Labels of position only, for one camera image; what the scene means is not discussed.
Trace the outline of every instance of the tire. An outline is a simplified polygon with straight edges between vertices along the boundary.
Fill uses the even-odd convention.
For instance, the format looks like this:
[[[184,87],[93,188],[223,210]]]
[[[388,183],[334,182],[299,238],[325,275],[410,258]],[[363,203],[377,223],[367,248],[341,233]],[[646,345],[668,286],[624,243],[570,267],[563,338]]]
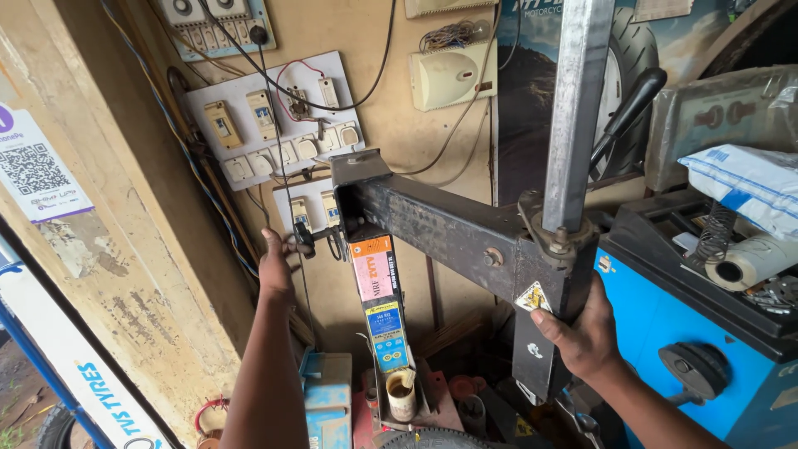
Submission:
[[[417,449],[435,447],[436,449],[490,449],[485,443],[461,431],[452,429],[419,429],[402,432],[398,437],[383,444],[380,449]]]
[[[75,417],[60,402],[49,411],[45,422],[39,428],[39,435],[36,438],[37,449],[72,449],[70,439],[72,437],[72,427],[75,425]]]
[[[632,23],[633,16],[634,8],[615,8],[615,16],[612,20],[610,51],[618,62],[621,99],[625,99],[631,93],[634,80],[638,79],[643,70],[649,67],[659,67],[659,52],[654,33],[646,22]],[[611,60],[612,57],[608,56],[608,64]],[[612,90],[611,85],[607,87],[605,94]],[[601,130],[599,132],[603,132],[604,125],[608,121],[609,117],[598,118],[598,129]],[[650,122],[651,107],[649,106],[626,131],[626,134],[615,142],[609,156],[605,158],[606,163],[601,163],[591,173],[591,180],[598,181],[632,171],[634,164],[646,157]]]

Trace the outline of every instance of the spring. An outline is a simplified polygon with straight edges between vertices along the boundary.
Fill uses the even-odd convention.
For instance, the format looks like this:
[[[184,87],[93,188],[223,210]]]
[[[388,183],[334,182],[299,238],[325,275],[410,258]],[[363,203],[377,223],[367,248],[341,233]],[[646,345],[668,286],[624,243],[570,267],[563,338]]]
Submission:
[[[716,264],[726,258],[736,219],[736,212],[713,201],[696,248],[697,261],[701,264]]]

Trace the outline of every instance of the hand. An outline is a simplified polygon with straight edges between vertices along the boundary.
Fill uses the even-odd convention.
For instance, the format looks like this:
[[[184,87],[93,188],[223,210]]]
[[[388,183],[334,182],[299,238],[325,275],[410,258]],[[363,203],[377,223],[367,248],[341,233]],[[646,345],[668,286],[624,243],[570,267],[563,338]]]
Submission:
[[[531,316],[543,336],[557,345],[566,368],[585,382],[590,383],[602,372],[626,366],[618,351],[612,304],[597,272],[593,272],[587,303],[573,326],[568,327],[540,308],[532,311]]]
[[[288,243],[291,234],[280,238],[274,229],[263,228],[260,231],[266,238],[268,245],[267,253],[260,258],[258,274],[260,276],[260,296],[263,298],[282,297],[289,301],[294,299],[294,283],[291,281],[291,273],[299,269],[299,265],[288,266],[286,257],[297,252],[296,243]],[[300,251],[304,252],[304,245],[299,245]]]

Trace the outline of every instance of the qr code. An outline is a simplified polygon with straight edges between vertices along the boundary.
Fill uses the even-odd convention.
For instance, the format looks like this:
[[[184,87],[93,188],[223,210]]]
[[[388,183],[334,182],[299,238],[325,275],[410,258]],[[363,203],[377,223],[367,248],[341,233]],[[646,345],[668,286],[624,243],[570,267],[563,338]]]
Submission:
[[[6,172],[22,195],[70,184],[44,144],[1,152],[0,169]]]

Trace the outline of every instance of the blue wire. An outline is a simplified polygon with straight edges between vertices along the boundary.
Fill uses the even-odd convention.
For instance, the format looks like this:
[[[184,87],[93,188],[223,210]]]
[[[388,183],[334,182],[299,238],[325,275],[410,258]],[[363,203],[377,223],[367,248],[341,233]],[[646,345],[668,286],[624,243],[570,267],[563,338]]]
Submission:
[[[111,12],[111,10],[108,8],[108,5],[105,4],[105,0],[100,0],[100,3],[102,3],[102,6],[105,9],[105,12],[107,12],[108,15],[111,16],[111,18],[114,18],[114,15]],[[120,35],[122,36],[122,39],[124,40],[125,45],[127,45],[128,48],[130,49],[130,51],[132,51],[133,54],[136,55],[136,58],[138,58],[139,63],[141,64],[142,67],[144,67],[144,70],[146,70],[147,75],[152,75],[152,72],[150,71],[149,67],[147,67],[147,64],[144,62],[144,59],[139,55],[139,53],[133,47],[133,44],[128,40],[128,38],[124,34],[120,33]],[[160,106],[160,109],[164,112],[164,117],[166,117],[166,120],[169,123],[169,126],[172,128],[172,130],[177,130],[177,128],[175,127],[175,122],[172,121],[172,116],[169,115],[169,112],[167,111],[166,106],[164,106],[164,103],[161,101],[160,95],[158,94],[158,91],[155,89],[155,86],[152,83],[150,83],[150,89],[152,90],[152,94],[155,96],[156,101],[158,101],[158,106]],[[238,239],[235,238],[235,233],[233,232],[233,229],[230,226],[230,222],[227,220],[227,217],[224,216],[224,214],[221,212],[222,208],[219,205],[219,202],[216,201],[216,199],[213,197],[213,195],[211,195],[211,192],[207,189],[207,186],[205,185],[205,183],[202,182],[202,179],[200,178],[200,175],[199,175],[200,172],[199,172],[199,170],[197,170],[197,167],[194,164],[194,161],[192,160],[191,155],[188,152],[188,148],[183,143],[182,139],[178,139],[178,142],[180,143],[180,148],[183,149],[183,154],[188,159],[188,163],[192,167],[192,171],[194,172],[194,176],[196,176],[197,179],[200,182],[199,185],[202,186],[202,190],[205,192],[207,197],[211,199],[211,201],[213,202],[213,205],[217,208],[217,210],[219,211],[219,214],[222,216],[222,220],[224,221],[224,225],[225,225],[225,227],[227,227],[227,231],[230,233],[230,238],[232,239],[233,247],[235,249],[236,256],[241,261],[241,263],[244,265],[244,267],[246,267],[247,270],[249,270],[249,272],[252,274],[252,276],[259,277],[258,276],[258,272],[255,271],[247,263],[247,261],[244,260],[244,258],[241,256],[241,253],[239,252],[239,242],[238,242]]]

